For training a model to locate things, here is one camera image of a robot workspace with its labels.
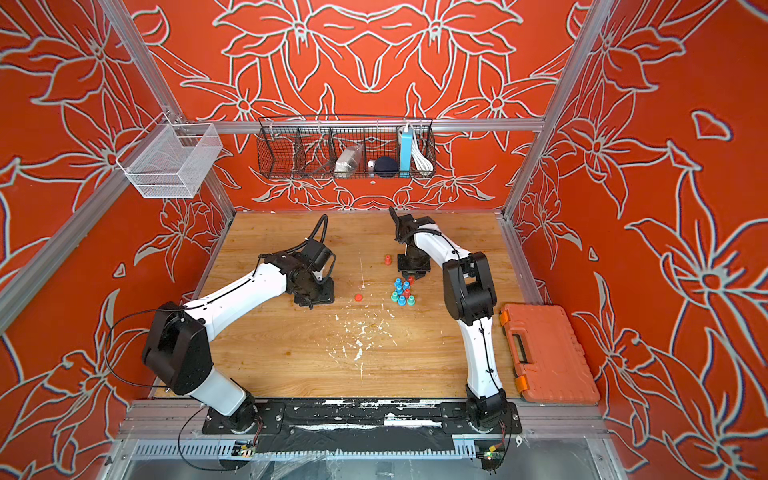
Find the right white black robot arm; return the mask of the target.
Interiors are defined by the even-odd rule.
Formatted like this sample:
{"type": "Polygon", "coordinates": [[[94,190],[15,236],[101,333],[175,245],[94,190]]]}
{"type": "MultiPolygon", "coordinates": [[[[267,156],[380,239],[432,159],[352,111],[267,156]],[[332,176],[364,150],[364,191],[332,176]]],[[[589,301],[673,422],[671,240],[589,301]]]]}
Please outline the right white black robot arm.
{"type": "Polygon", "coordinates": [[[432,264],[441,269],[444,304],[460,328],[467,361],[468,422],[479,431],[489,431],[502,422],[508,408],[492,341],[497,294],[488,258],[460,247],[429,216],[400,215],[394,208],[388,212],[395,240],[405,246],[397,256],[403,279],[424,277],[432,264]]]}

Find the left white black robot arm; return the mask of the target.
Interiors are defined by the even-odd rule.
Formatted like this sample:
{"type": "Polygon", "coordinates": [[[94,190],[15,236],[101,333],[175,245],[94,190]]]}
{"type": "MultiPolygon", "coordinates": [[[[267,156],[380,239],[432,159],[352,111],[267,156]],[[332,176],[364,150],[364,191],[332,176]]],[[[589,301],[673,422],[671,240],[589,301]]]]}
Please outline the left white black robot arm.
{"type": "Polygon", "coordinates": [[[252,311],[282,296],[313,309],[335,301],[336,255],[326,245],[326,214],[297,245],[258,256],[252,270],[191,302],[158,307],[141,360],[177,396],[199,401],[219,415],[226,430],[246,433],[257,425],[254,396],[216,367],[212,344],[252,311]]]}

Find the dark blue ball in basket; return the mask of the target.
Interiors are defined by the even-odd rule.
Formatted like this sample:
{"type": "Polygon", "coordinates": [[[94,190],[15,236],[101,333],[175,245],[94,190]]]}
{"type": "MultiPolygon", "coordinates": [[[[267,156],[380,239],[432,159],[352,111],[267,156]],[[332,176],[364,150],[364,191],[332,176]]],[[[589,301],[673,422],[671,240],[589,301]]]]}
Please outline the dark blue ball in basket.
{"type": "Polygon", "coordinates": [[[399,175],[399,161],[390,156],[381,156],[373,163],[373,171],[376,176],[388,179],[399,175]]]}

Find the light blue box in basket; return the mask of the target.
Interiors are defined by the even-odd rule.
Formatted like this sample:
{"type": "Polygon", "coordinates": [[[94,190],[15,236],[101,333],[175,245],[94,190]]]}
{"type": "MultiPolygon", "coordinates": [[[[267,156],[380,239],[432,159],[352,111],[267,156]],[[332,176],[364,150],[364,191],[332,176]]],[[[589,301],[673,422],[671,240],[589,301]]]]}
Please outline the light blue box in basket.
{"type": "Polygon", "coordinates": [[[412,128],[406,124],[398,130],[399,135],[399,176],[401,178],[409,178],[412,162],[412,148],[413,148],[413,131],[412,128]]]}

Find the silver pouch in basket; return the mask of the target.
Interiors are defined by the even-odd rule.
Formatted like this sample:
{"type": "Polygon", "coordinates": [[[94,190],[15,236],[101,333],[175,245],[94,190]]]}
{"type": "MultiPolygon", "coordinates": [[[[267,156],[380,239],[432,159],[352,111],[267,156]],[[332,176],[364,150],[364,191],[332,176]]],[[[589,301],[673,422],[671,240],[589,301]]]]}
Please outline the silver pouch in basket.
{"type": "Polygon", "coordinates": [[[334,176],[337,179],[349,179],[356,172],[364,156],[362,145],[347,147],[337,158],[334,164],[334,176]]]}

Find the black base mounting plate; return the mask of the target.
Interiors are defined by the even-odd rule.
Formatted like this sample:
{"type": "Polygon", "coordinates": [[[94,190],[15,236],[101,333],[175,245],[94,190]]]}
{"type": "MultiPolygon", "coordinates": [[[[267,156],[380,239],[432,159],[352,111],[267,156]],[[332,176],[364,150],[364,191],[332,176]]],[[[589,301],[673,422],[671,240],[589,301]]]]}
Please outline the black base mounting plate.
{"type": "Polygon", "coordinates": [[[473,458],[522,433],[514,404],[484,425],[470,421],[465,401],[441,399],[267,399],[241,430],[213,409],[206,436],[232,436],[257,453],[431,455],[473,458]]]}

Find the orange plastic tool case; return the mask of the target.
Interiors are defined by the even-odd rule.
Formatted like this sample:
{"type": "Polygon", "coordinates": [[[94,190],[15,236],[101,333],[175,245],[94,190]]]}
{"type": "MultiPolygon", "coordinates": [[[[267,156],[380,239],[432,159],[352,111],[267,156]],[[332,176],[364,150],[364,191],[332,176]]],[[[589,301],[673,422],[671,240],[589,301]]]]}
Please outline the orange plastic tool case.
{"type": "Polygon", "coordinates": [[[509,303],[499,319],[513,358],[515,388],[526,401],[598,403],[584,350],[562,307],[509,303]]]}

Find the clear plastic wall bin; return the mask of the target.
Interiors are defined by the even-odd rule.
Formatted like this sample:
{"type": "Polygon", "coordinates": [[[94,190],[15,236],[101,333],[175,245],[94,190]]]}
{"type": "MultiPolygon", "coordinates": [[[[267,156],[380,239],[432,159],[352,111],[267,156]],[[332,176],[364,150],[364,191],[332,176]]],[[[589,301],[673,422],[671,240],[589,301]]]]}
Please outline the clear plastic wall bin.
{"type": "Polygon", "coordinates": [[[222,151],[211,123],[160,124],[131,147],[117,165],[148,199],[191,199],[222,151]]]}

